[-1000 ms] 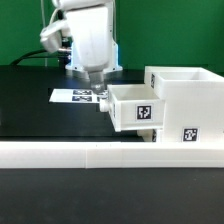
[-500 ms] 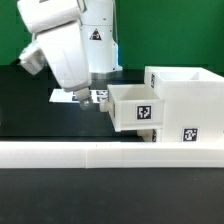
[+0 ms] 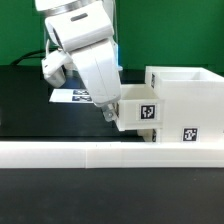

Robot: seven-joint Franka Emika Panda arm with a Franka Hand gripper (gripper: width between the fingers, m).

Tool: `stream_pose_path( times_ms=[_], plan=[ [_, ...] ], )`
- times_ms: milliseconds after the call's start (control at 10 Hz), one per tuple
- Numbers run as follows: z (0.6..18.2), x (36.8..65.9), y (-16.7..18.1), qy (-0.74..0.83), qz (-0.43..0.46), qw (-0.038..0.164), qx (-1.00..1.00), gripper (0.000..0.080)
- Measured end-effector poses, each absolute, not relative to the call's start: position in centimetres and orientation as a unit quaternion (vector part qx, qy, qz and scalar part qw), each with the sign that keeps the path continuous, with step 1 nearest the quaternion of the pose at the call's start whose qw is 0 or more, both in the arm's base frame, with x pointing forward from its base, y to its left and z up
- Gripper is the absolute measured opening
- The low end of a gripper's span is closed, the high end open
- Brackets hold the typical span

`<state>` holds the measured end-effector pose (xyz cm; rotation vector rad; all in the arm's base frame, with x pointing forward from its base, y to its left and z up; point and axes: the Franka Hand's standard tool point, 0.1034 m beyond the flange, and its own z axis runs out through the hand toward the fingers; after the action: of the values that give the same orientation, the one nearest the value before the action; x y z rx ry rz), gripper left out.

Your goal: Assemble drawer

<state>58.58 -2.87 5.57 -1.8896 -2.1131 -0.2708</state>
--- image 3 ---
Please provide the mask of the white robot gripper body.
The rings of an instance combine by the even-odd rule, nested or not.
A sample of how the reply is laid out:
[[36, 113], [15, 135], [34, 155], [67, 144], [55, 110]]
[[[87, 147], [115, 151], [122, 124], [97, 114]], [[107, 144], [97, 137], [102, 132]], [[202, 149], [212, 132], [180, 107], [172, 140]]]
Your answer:
[[120, 99], [120, 77], [113, 46], [108, 39], [74, 51], [71, 58], [97, 107]]

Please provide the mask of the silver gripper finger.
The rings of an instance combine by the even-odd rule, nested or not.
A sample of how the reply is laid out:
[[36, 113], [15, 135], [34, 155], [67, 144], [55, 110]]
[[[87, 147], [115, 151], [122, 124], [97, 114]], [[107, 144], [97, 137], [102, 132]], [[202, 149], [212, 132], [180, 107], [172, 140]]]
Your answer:
[[116, 119], [116, 113], [113, 104], [103, 106], [102, 112], [106, 121], [113, 121]]

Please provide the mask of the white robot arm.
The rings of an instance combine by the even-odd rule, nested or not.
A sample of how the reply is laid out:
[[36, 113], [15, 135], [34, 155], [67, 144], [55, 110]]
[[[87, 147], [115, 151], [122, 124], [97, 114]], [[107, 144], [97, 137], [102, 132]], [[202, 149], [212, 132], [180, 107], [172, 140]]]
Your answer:
[[115, 0], [34, 1], [36, 10], [45, 15], [47, 43], [57, 46], [42, 60], [45, 80], [59, 88], [65, 83], [64, 69], [77, 71], [105, 120], [114, 120], [114, 104], [121, 98]]

